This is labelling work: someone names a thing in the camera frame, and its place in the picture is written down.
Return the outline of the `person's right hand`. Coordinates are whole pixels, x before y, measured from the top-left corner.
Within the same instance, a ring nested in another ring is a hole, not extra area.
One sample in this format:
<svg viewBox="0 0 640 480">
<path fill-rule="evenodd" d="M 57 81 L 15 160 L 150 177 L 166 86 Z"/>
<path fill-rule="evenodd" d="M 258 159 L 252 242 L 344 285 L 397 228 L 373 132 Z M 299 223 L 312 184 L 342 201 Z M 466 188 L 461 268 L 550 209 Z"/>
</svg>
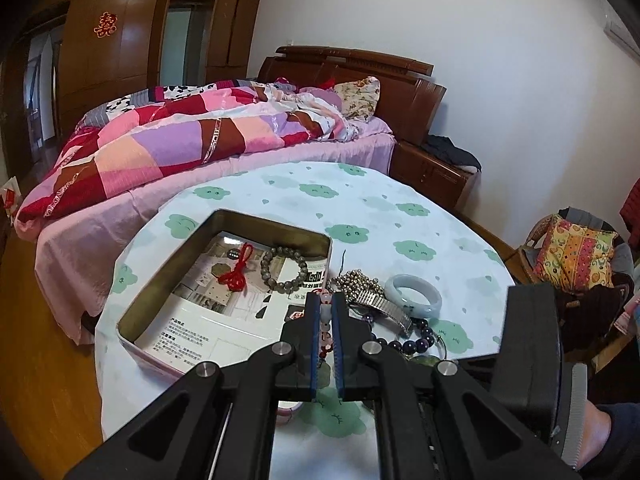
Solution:
<svg viewBox="0 0 640 480">
<path fill-rule="evenodd" d="M 599 455 L 611 434 L 611 416 L 599 410 L 590 401 L 586 402 L 584 428 L 582 428 L 582 445 L 580 446 L 577 469 L 582 469 L 590 460 Z"/>
</svg>

